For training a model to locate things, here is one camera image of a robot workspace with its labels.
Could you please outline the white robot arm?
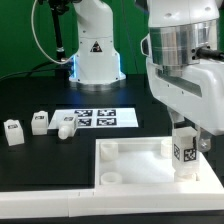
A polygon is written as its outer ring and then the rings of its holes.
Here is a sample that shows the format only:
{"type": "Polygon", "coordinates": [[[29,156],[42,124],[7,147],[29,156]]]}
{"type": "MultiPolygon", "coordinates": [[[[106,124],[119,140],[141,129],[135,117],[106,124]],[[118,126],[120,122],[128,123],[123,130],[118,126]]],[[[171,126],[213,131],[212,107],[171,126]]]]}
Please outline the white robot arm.
{"type": "MultiPolygon", "coordinates": [[[[196,125],[198,149],[224,134],[224,53],[217,25],[223,0],[134,0],[149,13],[141,41],[150,90],[175,123],[196,125]]],[[[79,49],[73,83],[110,86],[124,78],[113,45],[113,13],[102,0],[75,0],[79,49]]]]}

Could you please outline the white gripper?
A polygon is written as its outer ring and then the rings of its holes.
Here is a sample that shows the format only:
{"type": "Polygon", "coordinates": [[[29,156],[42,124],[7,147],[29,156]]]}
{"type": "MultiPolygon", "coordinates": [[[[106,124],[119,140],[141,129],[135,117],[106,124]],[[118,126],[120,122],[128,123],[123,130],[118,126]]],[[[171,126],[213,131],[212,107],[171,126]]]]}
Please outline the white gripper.
{"type": "Polygon", "coordinates": [[[150,59],[146,66],[152,95],[169,107],[172,128],[183,127],[184,117],[200,126],[197,149],[209,151],[212,134],[224,134],[224,63],[201,60],[183,67],[181,77],[161,74],[150,59]]]}

